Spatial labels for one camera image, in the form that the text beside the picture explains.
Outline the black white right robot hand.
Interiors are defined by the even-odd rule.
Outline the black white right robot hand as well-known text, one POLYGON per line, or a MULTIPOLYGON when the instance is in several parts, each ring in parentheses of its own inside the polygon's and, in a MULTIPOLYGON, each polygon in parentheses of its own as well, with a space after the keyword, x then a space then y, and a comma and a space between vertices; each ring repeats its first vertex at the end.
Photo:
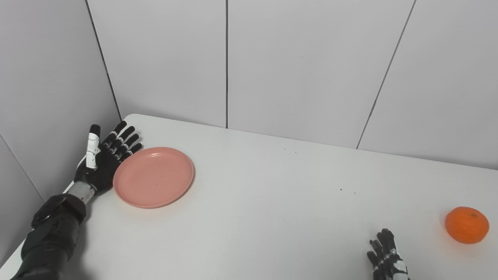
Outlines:
POLYGON ((387 228, 377 233, 375 240, 369 241, 372 250, 367 257, 372 264, 374 280, 409 280, 407 266, 397 250, 394 234, 387 228))

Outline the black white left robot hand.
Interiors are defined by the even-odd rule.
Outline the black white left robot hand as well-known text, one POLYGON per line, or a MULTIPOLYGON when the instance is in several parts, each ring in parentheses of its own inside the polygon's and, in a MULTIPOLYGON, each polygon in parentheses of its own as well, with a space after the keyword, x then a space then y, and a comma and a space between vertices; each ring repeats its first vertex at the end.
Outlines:
POLYGON ((74 182, 85 182, 96 194, 113 186, 114 175, 127 158, 142 149, 134 126, 121 121, 104 139, 101 127, 90 127, 85 158, 78 165, 74 182))

